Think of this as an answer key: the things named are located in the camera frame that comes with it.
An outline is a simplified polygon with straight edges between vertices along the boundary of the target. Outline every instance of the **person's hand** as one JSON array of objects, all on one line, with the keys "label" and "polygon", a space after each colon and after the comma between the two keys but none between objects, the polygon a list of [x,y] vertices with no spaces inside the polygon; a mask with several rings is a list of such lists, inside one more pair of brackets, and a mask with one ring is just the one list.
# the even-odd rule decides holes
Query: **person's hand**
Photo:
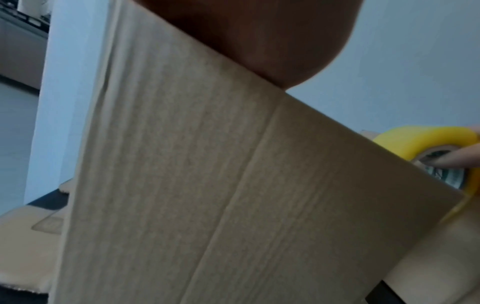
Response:
[{"label": "person's hand", "polygon": [[136,0],[190,36],[287,89],[340,52],[362,0]]},{"label": "person's hand", "polygon": [[[471,129],[480,136],[480,126]],[[444,169],[480,167],[480,143],[445,154],[429,161],[427,165]]]}]

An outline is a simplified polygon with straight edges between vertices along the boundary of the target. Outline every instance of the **yellow tape dispenser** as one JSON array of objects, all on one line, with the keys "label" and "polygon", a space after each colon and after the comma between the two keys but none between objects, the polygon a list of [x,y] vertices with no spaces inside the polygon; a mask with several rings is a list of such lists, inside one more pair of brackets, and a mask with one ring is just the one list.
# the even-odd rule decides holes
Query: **yellow tape dispenser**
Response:
[{"label": "yellow tape dispenser", "polygon": [[477,134],[465,127],[405,126],[391,129],[375,137],[373,141],[393,154],[412,162],[431,176],[462,190],[466,198],[446,218],[460,211],[480,186],[480,168],[439,169],[426,166],[422,160],[479,142]]}]

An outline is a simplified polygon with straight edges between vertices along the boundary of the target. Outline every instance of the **label inside tape roll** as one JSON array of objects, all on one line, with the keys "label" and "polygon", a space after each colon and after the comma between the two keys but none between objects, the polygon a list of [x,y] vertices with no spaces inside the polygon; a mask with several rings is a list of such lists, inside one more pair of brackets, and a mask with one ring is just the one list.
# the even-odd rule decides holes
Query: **label inside tape roll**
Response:
[{"label": "label inside tape roll", "polygon": [[426,166],[423,164],[424,161],[431,160],[433,158],[440,157],[451,151],[458,150],[459,147],[445,145],[439,146],[435,148],[428,149],[417,156],[413,163],[414,165],[422,168],[428,174],[433,176],[436,179],[439,179],[446,183],[447,185],[455,188],[455,189],[462,189],[465,185],[465,181],[467,180],[468,170],[467,169],[440,169],[431,166]]}]

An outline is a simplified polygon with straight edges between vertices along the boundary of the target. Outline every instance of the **person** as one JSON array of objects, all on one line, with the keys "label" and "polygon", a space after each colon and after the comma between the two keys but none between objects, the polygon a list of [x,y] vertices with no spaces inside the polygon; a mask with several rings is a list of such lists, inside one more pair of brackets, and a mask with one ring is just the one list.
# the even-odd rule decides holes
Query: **person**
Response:
[{"label": "person", "polygon": [[[288,89],[342,50],[363,0],[137,0],[190,36]],[[480,136],[480,126],[473,127]],[[439,168],[480,167],[480,144],[432,160]]]}]

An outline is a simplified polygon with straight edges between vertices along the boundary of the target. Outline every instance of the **skin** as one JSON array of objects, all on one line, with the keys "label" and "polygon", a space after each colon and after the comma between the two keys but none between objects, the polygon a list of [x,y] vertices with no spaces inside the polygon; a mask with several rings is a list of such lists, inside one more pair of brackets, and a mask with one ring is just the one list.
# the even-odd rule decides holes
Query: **skin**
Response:
[{"label": "skin", "polygon": [[[136,0],[190,36],[283,89],[342,50],[363,0]],[[473,127],[480,136],[480,127]],[[429,165],[480,167],[480,144]]]}]

